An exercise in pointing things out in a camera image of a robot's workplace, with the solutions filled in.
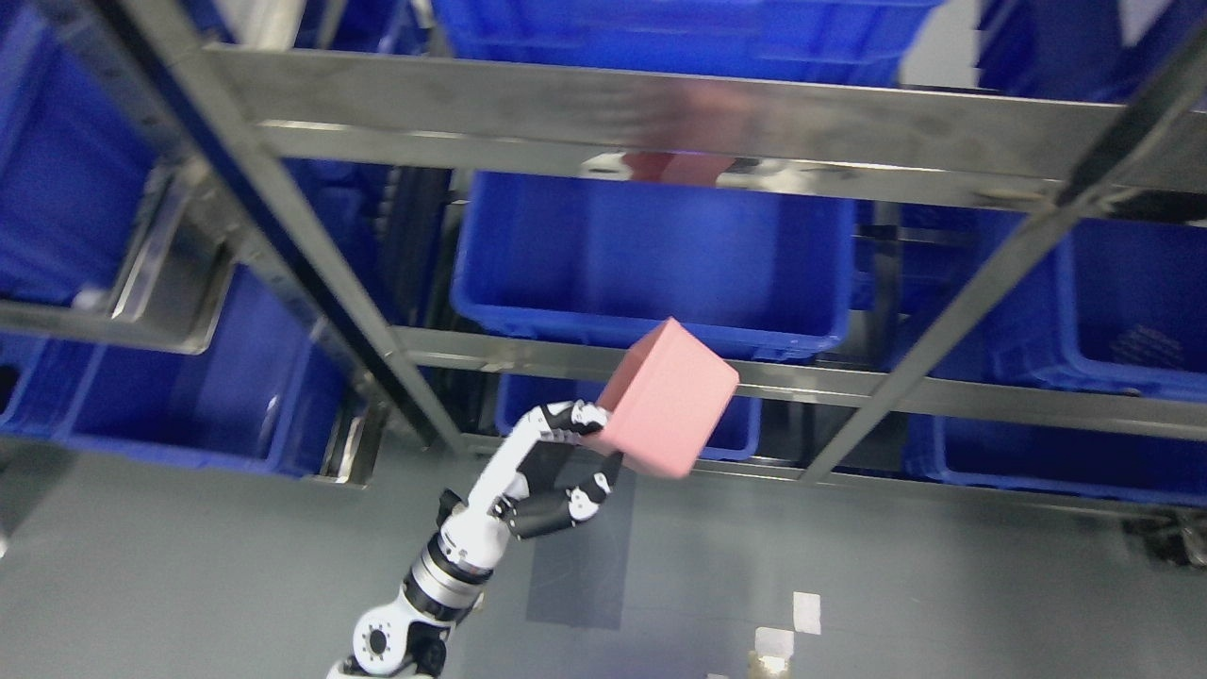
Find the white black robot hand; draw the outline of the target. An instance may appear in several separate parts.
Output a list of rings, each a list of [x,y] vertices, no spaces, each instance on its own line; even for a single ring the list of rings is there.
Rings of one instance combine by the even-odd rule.
[[[471,576],[494,570],[512,540],[552,535],[594,519],[620,476],[622,453],[605,455],[573,485],[556,485],[561,467],[540,461],[540,444],[587,444],[611,412],[587,400],[533,406],[505,437],[471,487],[461,510],[437,533],[437,554]]]

